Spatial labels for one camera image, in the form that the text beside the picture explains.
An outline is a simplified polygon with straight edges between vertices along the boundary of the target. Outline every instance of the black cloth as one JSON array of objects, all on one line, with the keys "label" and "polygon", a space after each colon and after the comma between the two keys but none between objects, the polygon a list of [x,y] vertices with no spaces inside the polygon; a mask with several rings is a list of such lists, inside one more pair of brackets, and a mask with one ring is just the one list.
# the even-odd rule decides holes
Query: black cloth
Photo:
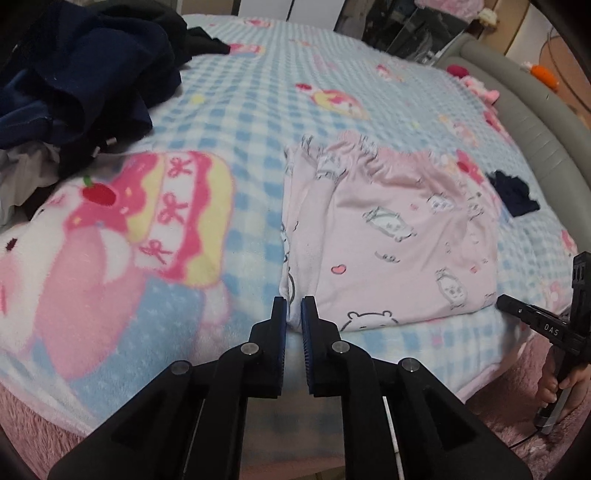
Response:
[{"label": "black cloth", "polygon": [[160,25],[168,35],[177,67],[187,63],[195,55],[230,53],[229,45],[218,38],[211,38],[201,27],[187,30],[187,23],[183,17],[155,0],[105,0],[91,4],[87,8],[97,14],[140,18]]},{"label": "black cloth", "polygon": [[519,177],[505,175],[501,170],[486,175],[513,217],[540,209],[540,204],[530,199],[530,188]]},{"label": "black cloth", "polygon": [[111,139],[126,144],[150,132],[148,109],[173,95],[179,65],[229,52],[201,29],[188,32],[164,5],[114,3],[56,0],[30,28],[0,73],[1,149],[29,140],[61,147],[58,173],[67,178]]}]

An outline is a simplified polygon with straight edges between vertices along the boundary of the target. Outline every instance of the metal rivet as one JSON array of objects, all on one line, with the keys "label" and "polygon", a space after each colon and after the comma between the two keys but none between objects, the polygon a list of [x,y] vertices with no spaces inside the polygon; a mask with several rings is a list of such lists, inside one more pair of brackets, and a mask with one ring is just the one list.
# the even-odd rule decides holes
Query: metal rivet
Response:
[{"label": "metal rivet", "polygon": [[170,371],[173,375],[184,375],[191,368],[191,364],[185,360],[179,360],[178,362],[170,365]]},{"label": "metal rivet", "polygon": [[351,349],[351,346],[347,342],[338,340],[332,344],[332,349],[337,353],[347,353]]},{"label": "metal rivet", "polygon": [[244,353],[244,355],[254,355],[258,352],[258,345],[252,342],[248,342],[240,347],[240,351]]},{"label": "metal rivet", "polygon": [[416,372],[421,368],[421,364],[416,358],[405,358],[402,360],[402,368],[408,372]]}]

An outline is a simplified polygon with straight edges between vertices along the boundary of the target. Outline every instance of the stuffed toy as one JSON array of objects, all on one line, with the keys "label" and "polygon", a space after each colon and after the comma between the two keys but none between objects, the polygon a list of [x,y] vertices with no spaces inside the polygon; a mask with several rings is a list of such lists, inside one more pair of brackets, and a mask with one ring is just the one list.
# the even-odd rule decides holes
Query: stuffed toy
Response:
[{"label": "stuffed toy", "polygon": [[482,102],[486,106],[489,107],[492,107],[492,104],[495,103],[501,95],[497,90],[487,89],[484,86],[484,83],[469,75],[461,78],[460,83],[464,85],[468,90],[470,90],[474,95],[476,95],[480,100],[482,100]]},{"label": "stuffed toy", "polygon": [[530,72],[534,77],[536,77],[539,81],[541,81],[553,92],[558,91],[559,82],[554,76],[554,74],[551,71],[549,71],[546,67],[543,67],[542,65],[532,65],[531,63],[526,61],[522,65],[522,68]]}]

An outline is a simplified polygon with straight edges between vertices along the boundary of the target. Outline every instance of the hand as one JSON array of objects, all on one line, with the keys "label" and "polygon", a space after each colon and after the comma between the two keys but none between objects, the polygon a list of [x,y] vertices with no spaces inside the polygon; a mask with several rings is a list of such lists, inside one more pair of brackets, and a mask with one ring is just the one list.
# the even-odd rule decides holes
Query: hand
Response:
[{"label": "hand", "polygon": [[560,385],[554,376],[556,363],[554,362],[554,347],[548,351],[546,362],[542,367],[542,376],[538,382],[538,391],[535,394],[540,406],[545,408],[550,403],[556,402],[558,389],[573,387],[570,391],[569,399],[566,401],[560,418],[558,421],[565,418],[570,412],[577,408],[583,402],[587,395],[589,388],[589,381],[591,379],[591,365],[582,364],[573,368],[569,376],[566,377]]}]

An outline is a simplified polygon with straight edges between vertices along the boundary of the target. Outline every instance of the pink plush toy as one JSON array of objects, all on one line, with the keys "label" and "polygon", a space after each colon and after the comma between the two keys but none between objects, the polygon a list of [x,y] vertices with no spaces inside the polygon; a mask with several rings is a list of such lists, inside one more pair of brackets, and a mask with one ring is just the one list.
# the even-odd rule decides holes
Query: pink plush toy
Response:
[{"label": "pink plush toy", "polygon": [[492,107],[492,104],[495,103],[501,95],[497,90],[488,90],[484,86],[484,83],[469,75],[461,78],[460,83],[489,107]]}]

